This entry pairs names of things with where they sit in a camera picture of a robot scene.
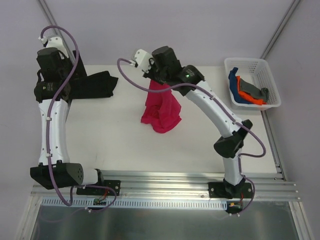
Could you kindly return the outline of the pink t shirt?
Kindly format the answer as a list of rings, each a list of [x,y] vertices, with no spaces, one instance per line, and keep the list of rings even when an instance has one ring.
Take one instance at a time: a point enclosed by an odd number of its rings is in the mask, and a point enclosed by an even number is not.
[[[180,123],[180,112],[181,105],[171,90],[148,92],[140,122],[151,125],[156,133],[165,134]]]

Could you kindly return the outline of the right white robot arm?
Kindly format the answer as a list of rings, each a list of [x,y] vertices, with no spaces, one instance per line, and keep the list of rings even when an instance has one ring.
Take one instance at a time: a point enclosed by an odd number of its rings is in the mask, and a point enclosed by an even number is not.
[[[240,195],[246,180],[240,171],[239,156],[252,122],[234,116],[212,91],[204,75],[193,65],[182,66],[171,47],[162,46],[152,53],[138,50],[134,59],[145,78],[178,91],[216,126],[221,136],[213,148],[223,159],[224,178],[222,186],[215,187],[214,193],[226,199]]]

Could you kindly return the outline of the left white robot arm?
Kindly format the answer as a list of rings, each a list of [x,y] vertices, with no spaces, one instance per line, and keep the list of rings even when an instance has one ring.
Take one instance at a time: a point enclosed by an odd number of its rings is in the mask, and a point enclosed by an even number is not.
[[[41,114],[41,151],[38,165],[30,168],[30,176],[47,190],[87,185],[93,194],[100,194],[105,188],[101,171],[71,163],[67,150],[71,86],[65,80],[74,66],[56,47],[39,50],[36,60],[40,69],[34,95]]]

